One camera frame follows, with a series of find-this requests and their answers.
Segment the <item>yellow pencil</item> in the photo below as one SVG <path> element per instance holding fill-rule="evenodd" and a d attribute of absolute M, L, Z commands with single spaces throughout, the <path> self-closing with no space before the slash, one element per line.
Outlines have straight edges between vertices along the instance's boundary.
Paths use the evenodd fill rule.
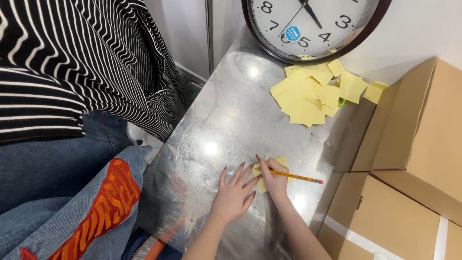
<path fill-rule="evenodd" d="M 314 183 L 324 184 L 323 180 L 312 179 L 312 178 L 298 176 L 298 175 L 290 174 L 290 173 L 276 172 L 276 171 L 273 171 L 273 170 L 269 170 L 269 172 L 271 172 L 271 174 L 282 175 L 282 176 L 291 177 L 291 178 L 298 179 L 298 180 L 306 180 L 306 181 L 311 181 L 311 182 L 314 182 Z"/>

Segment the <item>metal table surface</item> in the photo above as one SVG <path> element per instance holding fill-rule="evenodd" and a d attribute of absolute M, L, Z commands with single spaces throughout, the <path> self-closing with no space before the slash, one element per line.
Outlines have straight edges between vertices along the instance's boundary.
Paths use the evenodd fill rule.
<path fill-rule="evenodd" d="M 375 104 L 346 103 L 325 125 L 305 128 L 269 93 L 288 66 L 264 52 L 247 27 L 241 31 L 201 93 L 144 174 L 137 225 L 180 252 L 201 229 L 225 165 L 229 179 L 242 161 L 287 158 L 294 180 L 287 193 L 315 235 L 342 173 L 349 172 Z M 268 193 L 225 230 L 216 259 L 291 259 L 284 226 Z"/>

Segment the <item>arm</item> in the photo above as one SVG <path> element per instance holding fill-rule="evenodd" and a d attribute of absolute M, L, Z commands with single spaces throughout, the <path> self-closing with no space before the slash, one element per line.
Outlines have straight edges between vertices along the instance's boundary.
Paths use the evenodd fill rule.
<path fill-rule="evenodd" d="M 255 192 L 247 195 L 255 187 L 260 177 L 255 177 L 248 184 L 245 184 L 253 166 L 253 164 L 250 165 L 239 177 L 242 169 L 244 169 L 244 163 L 242 163 L 228 184 L 225 183 L 225 176 L 228 172 L 227 167 L 225 167 L 220 176 L 218 193 L 212 202 L 210 215 L 182 260 L 215 259 L 218 243 L 225 227 L 242 217 L 255 198 Z"/>
<path fill-rule="evenodd" d="M 289 200 L 287 196 L 287 177 L 269 172 L 269 168 L 284 173 L 289 173 L 289 169 L 276 162 L 273 158 L 269 158 L 265 163 L 257 155 L 257 160 L 260 163 L 266 189 L 268 189 L 286 227 L 295 259 L 332 260 Z"/>

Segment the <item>right hand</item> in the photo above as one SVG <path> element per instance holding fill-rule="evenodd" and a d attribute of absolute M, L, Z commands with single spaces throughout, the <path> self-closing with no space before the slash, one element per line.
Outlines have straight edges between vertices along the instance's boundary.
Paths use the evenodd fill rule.
<path fill-rule="evenodd" d="M 261 174 L 263 180 L 265 181 L 265 187 L 271 195 L 273 200 L 278 200 L 280 198 L 287 197 L 287 177 L 282 175 L 271 174 L 269 168 L 272 168 L 274 171 L 289 173 L 289 168 L 278 163 L 275 159 L 269 158 L 265 162 L 262 158 L 256 155 L 258 162 L 260 163 Z"/>

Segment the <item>black and white stripes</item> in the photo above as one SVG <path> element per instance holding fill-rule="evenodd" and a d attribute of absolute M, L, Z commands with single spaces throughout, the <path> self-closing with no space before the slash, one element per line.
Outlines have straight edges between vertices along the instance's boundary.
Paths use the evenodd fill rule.
<path fill-rule="evenodd" d="M 0 1 L 0 144 L 109 112 L 165 141 L 192 102 L 141 0 Z"/>

